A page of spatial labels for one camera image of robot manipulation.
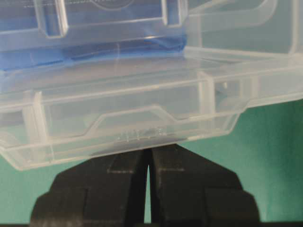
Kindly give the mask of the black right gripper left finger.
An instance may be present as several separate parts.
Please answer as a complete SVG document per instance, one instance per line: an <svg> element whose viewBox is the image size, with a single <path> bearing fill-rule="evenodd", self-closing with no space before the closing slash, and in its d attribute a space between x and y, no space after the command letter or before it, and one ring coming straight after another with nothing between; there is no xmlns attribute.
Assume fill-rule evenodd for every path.
<svg viewBox="0 0 303 227"><path fill-rule="evenodd" d="M148 155L98 157L60 172L37 198L31 224L142 224Z"/></svg>

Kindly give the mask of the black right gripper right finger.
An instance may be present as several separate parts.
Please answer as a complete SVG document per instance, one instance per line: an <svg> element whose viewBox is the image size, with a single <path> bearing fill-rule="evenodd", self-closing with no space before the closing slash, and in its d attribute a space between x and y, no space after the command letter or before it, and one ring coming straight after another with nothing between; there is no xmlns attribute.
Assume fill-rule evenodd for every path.
<svg viewBox="0 0 303 227"><path fill-rule="evenodd" d="M254 197L233 171L179 145L151 149L150 180L154 223L260 223Z"/></svg>

